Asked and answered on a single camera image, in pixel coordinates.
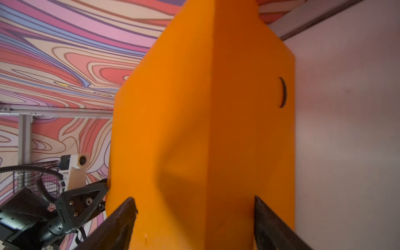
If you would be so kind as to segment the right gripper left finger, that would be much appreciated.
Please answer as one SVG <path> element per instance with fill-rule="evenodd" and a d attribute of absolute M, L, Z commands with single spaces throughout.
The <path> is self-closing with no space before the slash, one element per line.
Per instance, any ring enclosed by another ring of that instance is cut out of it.
<path fill-rule="evenodd" d="M 127 250 L 137 216 L 133 198 L 127 198 L 77 250 Z"/>

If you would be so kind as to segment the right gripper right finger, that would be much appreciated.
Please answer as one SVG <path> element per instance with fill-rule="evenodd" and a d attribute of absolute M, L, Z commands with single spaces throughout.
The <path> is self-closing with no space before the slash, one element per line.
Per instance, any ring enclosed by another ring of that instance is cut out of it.
<path fill-rule="evenodd" d="M 254 203 L 254 236 L 258 250 L 311 250 L 259 196 Z"/>

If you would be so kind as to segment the orange shoebox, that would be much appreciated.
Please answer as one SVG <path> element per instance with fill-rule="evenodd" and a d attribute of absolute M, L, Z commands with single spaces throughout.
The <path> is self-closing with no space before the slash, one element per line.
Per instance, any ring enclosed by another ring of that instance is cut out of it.
<path fill-rule="evenodd" d="M 256 1 L 186 1 L 115 96 L 106 211 L 132 250 L 251 250 L 259 196 L 295 225 L 295 58 Z"/>

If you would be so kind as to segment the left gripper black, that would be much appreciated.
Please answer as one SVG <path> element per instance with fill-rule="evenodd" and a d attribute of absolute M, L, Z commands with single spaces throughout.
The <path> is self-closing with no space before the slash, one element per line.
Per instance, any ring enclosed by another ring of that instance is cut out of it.
<path fill-rule="evenodd" d="M 83 226 L 105 211 L 109 188 L 95 182 L 63 192 L 49 211 L 49 203 L 28 188 L 1 205 L 1 242 L 8 250 L 58 250 L 68 234 L 80 244 L 87 236 Z"/>

